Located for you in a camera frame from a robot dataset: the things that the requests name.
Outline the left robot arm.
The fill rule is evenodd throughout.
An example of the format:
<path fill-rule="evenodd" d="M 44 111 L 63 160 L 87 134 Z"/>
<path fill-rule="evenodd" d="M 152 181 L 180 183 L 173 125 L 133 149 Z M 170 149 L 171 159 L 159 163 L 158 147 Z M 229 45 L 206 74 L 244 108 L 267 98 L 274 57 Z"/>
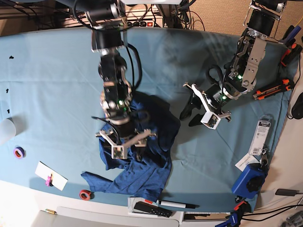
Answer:
<path fill-rule="evenodd" d="M 196 84 L 185 83 L 190 90 L 190 98 L 179 119 L 186 120 L 193 109 L 204 108 L 204 114 L 197 114 L 189 126 L 204 125 L 215 130 L 222 119 L 231 121 L 231 112 L 223 106 L 241 95 L 251 92 L 256 84 L 258 66 L 266 53 L 266 39 L 270 37 L 275 23 L 279 23 L 286 6 L 285 0 L 253 0 L 250 3 L 249 22 L 237 43 L 237 51 L 232 60 L 221 69 L 211 65 L 205 76 L 211 84 L 206 91 Z"/>

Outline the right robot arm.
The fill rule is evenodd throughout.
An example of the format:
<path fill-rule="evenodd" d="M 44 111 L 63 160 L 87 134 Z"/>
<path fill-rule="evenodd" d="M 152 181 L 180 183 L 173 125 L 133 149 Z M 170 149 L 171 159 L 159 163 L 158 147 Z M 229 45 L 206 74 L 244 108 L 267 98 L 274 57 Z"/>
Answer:
<path fill-rule="evenodd" d="M 147 139 L 154 134 L 150 129 L 140 130 L 137 125 L 148 121 L 146 111 L 133 111 L 131 101 L 140 84 L 130 83 L 125 76 L 127 64 L 119 48 L 133 49 L 122 34 L 131 28 L 127 22 L 125 5 L 120 0 L 89 0 L 82 5 L 87 23 L 78 14 L 81 1 L 76 0 L 72 11 L 78 22 L 92 31 L 93 52 L 100 53 L 98 73 L 103 80 L 100 105 L 104 117 L 100 118 L 108 127 L 101 129 L 96 137 L 105 141 L 112 159 L 127 159 L 128 151 L 135 149 L 135 159 L 143 160 Z"/>

